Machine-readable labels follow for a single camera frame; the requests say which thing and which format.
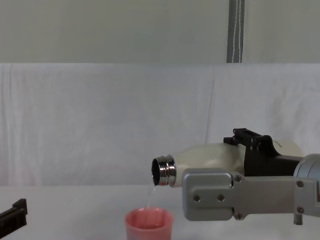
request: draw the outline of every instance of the screw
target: screw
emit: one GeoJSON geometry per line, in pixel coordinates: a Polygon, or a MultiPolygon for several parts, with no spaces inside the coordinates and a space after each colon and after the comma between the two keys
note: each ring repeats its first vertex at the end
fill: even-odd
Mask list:
{"type": "Polygon", "coordinates": [[[303,214],[303,213],[305,212],[305,210],[303,209],[303,207],[300,207],[300,206],[298,206],[298,207],[296,208],[296,211],[297,211],[299,214],[303,214]]]}
{"type": "Polygon", "coordinates": [[[304,187],[304,182],[303,181],[300,181],[300,180],[298,180],[298,181],[296,181],[296,186],[298,187],[298,188],[303,188],[304,187]]]}
{"type": "Polygon", "coordinates": [[[222,202],[222,201],[225,200],[225,196],[223,196],[222,194],[219,194],[217,199],[218,199],[219,202],[222,202]]]}
{"type": "Polygon", "coordinates": [[[193,200],[198,203],[201,200],[201,197],[198,194],[196,194],[193,196],[193,200]]]}
{"type": "Polygon", "coordinates": [[[241,220],[242,219],[242,214],[240,212],[237,212],[234,217],[237,220],[241,220]]]}
{"type": "Polygon", "coordinates": [[[239,182],[241,182],[242,179],[239,175],[235,175],[234,180],[239,183],[239,182]]]}

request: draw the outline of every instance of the black object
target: black object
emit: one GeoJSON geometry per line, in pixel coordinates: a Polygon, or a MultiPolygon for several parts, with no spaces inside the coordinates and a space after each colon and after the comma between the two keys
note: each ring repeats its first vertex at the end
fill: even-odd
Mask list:
{"type": "Polygon", "coordinates": [[[293,176],[302,159],[278,153],[269,135],[260,135],[246,128],[235,128],[233,137],[225,137],[223,142],[230,145],[245,146],[244,175],[293,176]]]}
{"type": "Polygon", "coordinates": [[[0,239],[27,225],[27,200],[22,198],[7,211],[0,213],[0,239]]]}

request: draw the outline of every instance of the cup rim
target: cup rim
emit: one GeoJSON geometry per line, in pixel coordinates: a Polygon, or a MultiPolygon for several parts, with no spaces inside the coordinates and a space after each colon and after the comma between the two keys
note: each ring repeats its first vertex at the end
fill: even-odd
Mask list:
{"type": "Polygon", "coordinates": [[[157,232],[157,231],[162,231],[166,228],[170,228],[172,227],[172,224],[174,223],[175,221],[175,216],[170,212],[168,211],[167,209],[165,208],[162,208],[162,207],[155,207],[155,206],[151,206],[149,207],[149,209],[159,209],[159,210],[164,210],[167,214],[170,215],[171,217],[171,224],[167,224],[167,225],[164,225],[162,227],[158,227],[158,228],[152,228],[152,229],[144,229],[144,228],[139,228],[139,227],[135,227],[135,226],[132,226],[131,224],[128,223],[128,216],[133,213],[133,212],[136,212],[136,211],[139,211],[139,210],[145,210],[144,207],[141,207],[141,208],[136,208],[130,212],[128,212],[126,215],[125,215],[125,218],[124,218],[124,223],[126,225],[127,228],[130,228],[132,230],[135,230],[135,231],[139,231],[139,232],[157,232]]]}

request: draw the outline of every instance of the white fabric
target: white fabric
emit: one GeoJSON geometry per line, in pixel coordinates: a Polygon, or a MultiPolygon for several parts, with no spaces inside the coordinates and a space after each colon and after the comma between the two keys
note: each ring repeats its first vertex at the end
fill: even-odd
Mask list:
{"type": "Polygon", "coordinates": [[[320,65],[0,65],[0,184],[146,184],[233,128],[320,145],[320,65]]]}
{"type": "Polygon", "coordinates": [[[2,185],[145,184],[206,139],[212,66],[13,64],[0,73],[2,185]]]}

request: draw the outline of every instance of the white bottle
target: white bottle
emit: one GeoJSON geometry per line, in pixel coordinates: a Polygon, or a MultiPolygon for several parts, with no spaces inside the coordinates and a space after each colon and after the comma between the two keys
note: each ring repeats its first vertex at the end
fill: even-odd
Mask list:
{"type": "MultiPolygon", "coordinates": [[[[291,141],[275,141],[273,146],[281,155],[302,157],[301,149],[291,141]]],[[[227,143],[195,145],[152,161],[154,185],[181,187],[182,174],[189,168],[222,168],[227,172],[244,173],[246,147],[227,143]]]]}

